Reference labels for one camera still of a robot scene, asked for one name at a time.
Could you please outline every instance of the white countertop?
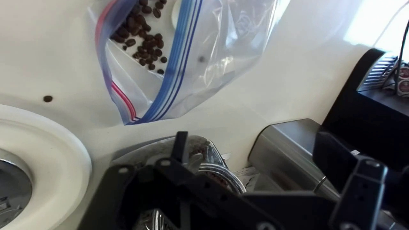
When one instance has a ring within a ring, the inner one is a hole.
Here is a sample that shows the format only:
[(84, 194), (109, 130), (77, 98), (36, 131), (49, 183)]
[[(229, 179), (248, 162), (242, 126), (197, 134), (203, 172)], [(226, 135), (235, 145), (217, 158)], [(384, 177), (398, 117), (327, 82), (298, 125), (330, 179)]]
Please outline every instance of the white countertop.
[[(229, 166), (239, 170), (266, 125), (323, 120), (355, 62), (404, 2), (291, 0), (266, 53), (242, 78), (183, 117), (124, 126), (96, 60), (87, 14), (92, 0), (0, 1), (0, 103), (72, 130), (93, 158), (91, 190), (113, 152), (178, 130), (214, 140), (229, 156)], [(371, 18), (382, 10), (381, 19), (359, 20), (363, 11)], [(45, 94), (55, 99), (45, 103)], [(84, 206), (60, 229), (75, 229)]]

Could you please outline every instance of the black machine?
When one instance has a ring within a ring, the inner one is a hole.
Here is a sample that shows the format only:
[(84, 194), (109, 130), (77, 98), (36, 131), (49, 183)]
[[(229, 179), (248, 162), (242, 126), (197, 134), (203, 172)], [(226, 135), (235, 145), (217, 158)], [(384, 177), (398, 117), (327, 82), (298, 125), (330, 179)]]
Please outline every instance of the black machine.
[[(233, 194), (183, 166), (188, 134), (180, 131), (170, 157), (142, 168), (111, 166), (79, 230), (130, 230), (150, 209), (183, 230), (375, 230), (381, 209), (408, 226), (409, 99), (396, 96), (394, 75), (401, 66), (401, 53), (369, 50), (316, 134), (313, 161), (339, 200), (313, 193)], [(390, 82), (395, 91), (385, 89)]]

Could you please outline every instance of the wire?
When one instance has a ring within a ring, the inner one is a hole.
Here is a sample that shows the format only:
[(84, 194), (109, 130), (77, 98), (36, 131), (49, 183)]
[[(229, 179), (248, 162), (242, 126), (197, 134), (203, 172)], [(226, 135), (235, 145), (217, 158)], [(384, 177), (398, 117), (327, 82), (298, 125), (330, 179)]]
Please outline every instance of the wire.
[(401, 46), (400, 46), (400, 53), (399, 53), (399, 57), (398, 57), (398, 69), (396, 69), (396, 74), (395, 74), (395, 93), (398, 94), (398, 88), (399, 88), (399, 75), (400, 75), (400, 66), (401, 66), (401, 62), (403, 62), (403, 56), (404, 56), (404, 50), (405, 50), (405, 43), (407, 43), (407, 37), (408, 37), (408, 32), (409, 32), (409, 20), (407, 23), (407, 28), (405, 28), (405, 32), (404, 32), (404, 37), (401, 39)]

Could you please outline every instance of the white circular lid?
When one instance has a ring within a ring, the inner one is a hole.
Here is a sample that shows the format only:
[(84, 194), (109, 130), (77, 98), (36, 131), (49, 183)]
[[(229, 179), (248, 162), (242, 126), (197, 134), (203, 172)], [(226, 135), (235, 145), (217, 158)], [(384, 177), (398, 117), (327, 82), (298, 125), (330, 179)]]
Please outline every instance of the white circular lid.
[(92, 165), (86, 147), (60, 124), (4, 105), (0, 137), (0, 148), (22, 158), (33, 176), (28, 206), (4, 230), (55, 229), (88, 188)]

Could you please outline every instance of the ziploc bag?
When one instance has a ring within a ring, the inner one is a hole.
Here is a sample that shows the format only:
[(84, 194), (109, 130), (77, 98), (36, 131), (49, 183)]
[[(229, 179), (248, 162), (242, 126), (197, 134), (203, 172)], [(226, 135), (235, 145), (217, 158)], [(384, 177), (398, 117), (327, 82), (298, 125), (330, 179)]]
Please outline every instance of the ziploc bag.
[[(151, 9), (157, 1), (148, 1)], [(248, 70), (267, 46), (279, 4), (277, 0), (168, 0), (157, 18), (141, 11), (142, 2), (100, 0), (90, 7), (106, 89), (124, 124), (178, 117)], [(129, 34), (137, 41), (132, 47), (111, 39), (119, 28), (128, 27), (133, 14), (145, 16), (150, 24), (147, 34), (161, 34), (166, 64), (142, 65), (143, 57), (136, 60), (143, 42), (137, 34)]]

